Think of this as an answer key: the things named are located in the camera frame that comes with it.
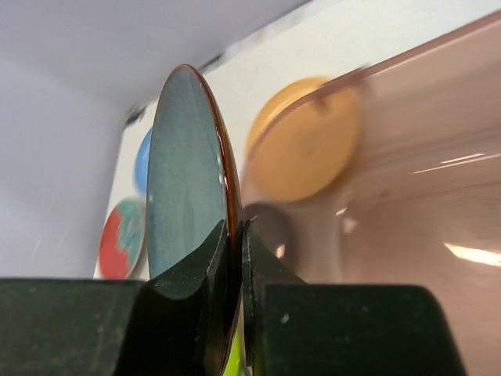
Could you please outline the dark teal blossom plate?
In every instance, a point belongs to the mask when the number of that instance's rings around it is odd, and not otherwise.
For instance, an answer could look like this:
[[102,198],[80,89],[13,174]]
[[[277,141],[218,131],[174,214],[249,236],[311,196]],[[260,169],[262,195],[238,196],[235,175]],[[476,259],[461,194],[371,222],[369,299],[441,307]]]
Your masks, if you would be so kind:
[[240,309],[243,209],[218,104],[188,64],[169,74],[157,103],[146,216],[150,281],[171,308],[170,369],[220,375]]

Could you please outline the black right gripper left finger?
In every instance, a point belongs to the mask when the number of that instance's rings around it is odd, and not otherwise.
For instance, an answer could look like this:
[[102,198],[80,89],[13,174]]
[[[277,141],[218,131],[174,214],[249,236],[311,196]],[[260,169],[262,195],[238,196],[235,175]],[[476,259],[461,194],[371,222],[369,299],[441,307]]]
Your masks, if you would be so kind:
[[220,221],[152,280],[2,280],[2,374],[222,374],[226,245]]

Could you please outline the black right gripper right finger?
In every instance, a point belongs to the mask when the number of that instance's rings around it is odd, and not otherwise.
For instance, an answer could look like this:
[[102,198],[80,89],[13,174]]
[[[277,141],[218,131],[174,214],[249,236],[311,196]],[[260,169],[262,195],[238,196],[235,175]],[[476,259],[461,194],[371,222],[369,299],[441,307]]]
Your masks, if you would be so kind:
[[408,284],[309,284],[253,222],[242,237],[243,330],[255,375],[463,375],[438,300]]

